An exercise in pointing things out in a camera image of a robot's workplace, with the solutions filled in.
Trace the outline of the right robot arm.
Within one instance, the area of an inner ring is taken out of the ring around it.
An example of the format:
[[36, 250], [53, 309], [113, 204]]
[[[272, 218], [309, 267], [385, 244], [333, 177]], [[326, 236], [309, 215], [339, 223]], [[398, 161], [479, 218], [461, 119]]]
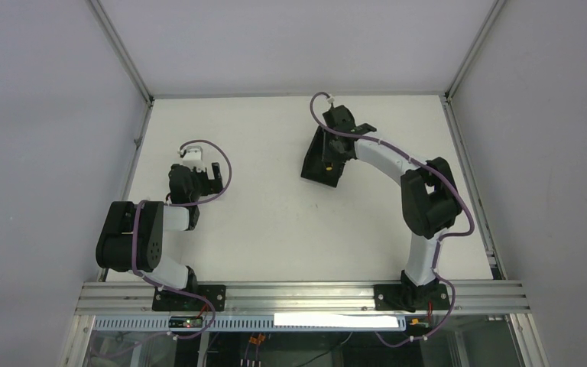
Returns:
[[356, 125], [345, 106], [331, 106], [323, 119], [323, 163], [362, 161], [401, 189], [402, 216], [412, 232], [408, 262], [401, 272], [403, 301], [412, 304], [436, 293], [440, 238], [462, 212], [449, 163], [441, 157], [428, 161], [412, 157], [382, 140], [373, 126]]

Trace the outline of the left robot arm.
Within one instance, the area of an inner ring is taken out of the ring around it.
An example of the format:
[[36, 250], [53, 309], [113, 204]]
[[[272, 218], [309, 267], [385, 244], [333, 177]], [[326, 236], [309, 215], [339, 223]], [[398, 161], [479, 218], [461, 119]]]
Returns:
[[219, 163], [208, 170], [174, 164], [168, 173], [167, 202], [114, 201], [109, 207], [96, 245], [102, 268], [132, 273], [154, 286], [196, 294], [195, 271], [163, 255], [166, 232], [193, 231], [199, 222], [199, 200], [223, 189]]

